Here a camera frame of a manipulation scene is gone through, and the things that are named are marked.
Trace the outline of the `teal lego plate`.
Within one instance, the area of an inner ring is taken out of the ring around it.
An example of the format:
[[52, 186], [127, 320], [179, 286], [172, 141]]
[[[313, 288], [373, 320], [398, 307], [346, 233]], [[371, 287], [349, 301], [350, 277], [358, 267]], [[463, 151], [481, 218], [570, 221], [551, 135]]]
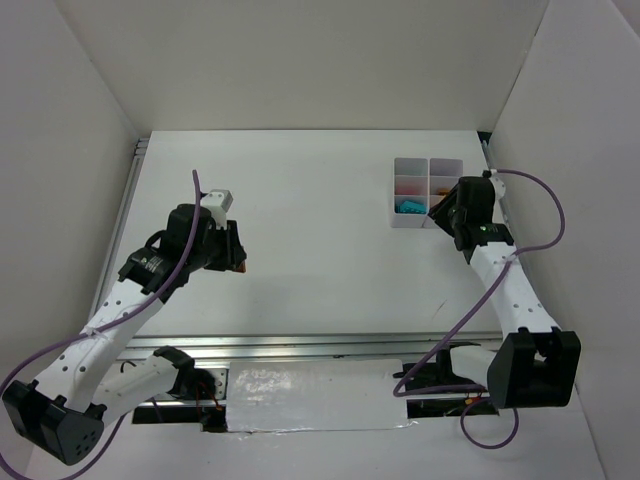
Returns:
[[395, 205], [397, 214], [426, 215], [428, 210], [424, 203], [413, 200], [401, 200]]

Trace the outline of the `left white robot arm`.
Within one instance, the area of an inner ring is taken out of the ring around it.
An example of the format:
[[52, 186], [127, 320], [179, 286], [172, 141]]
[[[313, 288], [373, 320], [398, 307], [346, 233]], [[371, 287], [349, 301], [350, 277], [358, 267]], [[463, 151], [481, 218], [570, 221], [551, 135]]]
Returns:
[[10, 378], [2, 401], [16, 432], [62, 463], [82, 461], [107, 425], [157, 395], [196, 400], [213, 393], [216, 378], [171, 346], [115, 377], [106, 375], [140, 328], [192, 273], [241, 272], [246, 252], [237, 223], [211, 202], [180, 204], [165, 229], [132, 253], [111, 293], [78, 339], [32, 381]]

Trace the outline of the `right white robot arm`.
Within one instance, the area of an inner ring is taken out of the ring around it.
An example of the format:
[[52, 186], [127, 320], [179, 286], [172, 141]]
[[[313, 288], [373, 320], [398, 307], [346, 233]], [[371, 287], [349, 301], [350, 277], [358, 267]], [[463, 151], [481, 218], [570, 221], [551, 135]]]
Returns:
[[[564, 407], [571, 398], [581, 354], [573, 331], [562, 329], [546, 311], [520, 258], [547, 250], [557, 239], [534, 247], [517, 247], [503, 223], [493, 220], [503, 187], [495, 170], [464, 176], [428, 216], [454, 240], [466, 263], [485, 287], [478, 302], [397, 383], [394, 396], [408, 397], [407, 384], [428, 361], [442, 354], [445, 371], [453, 381], [416, 389], [418, 395], [435, 393], [488, 394], [493, 406], [505, 408]], [[485, 305], [491, 304], [502, 332], [497, 351], [478, 345], [452, 345], [453, 337]]]

